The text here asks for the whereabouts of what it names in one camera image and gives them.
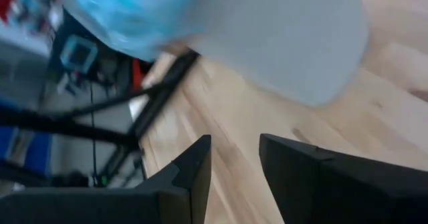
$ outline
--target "black metal frame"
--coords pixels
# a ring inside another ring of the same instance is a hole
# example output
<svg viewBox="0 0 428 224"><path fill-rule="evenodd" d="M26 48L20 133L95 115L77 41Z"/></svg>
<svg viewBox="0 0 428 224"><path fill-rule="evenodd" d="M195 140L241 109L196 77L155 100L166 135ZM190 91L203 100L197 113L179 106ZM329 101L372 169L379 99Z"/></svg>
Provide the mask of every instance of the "black metal frame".
<svg viewBox="0 0 428 224"><path fill-rule="evenodd" d="M211 136L129 189L30 188L0 198L1 223L204 224Z"/></svg>
<svg viewBox="0 0 428 224"><path fill-rule="evenodd" d="M0 106L0 125L16 126L18 128L30 129L35 131L50 132L53 134L63 134L80 138L94 140L103 140L111 142L117 146L117 149L108 159L101 171L94 176L94 183L97 187L105 187L117 175L120 167L132 152L142 151L139 147L139 140L144 136L157 115L161 112L167 100L172 96L177 86L189 72L196 62L199 54L193 50L179 56L164 78L151 88L139 90L133 93L125 94L111 98L105 102L93 104L85 108L73 110L64 113L39 114L29 110L14 110L8 107ZM127 102L135 97L147 95L149 101L142 109L134 123L127 133L115 132L104 128L96 128L74 121L74 118L91 114L106 108ZM144 179L146 173L144 164L141 163ZM52 185L48 178L42 177L38 173L19 167L13 164L0 161L0 177L24 176L33 180L28 185L49 186Z"/></svg>

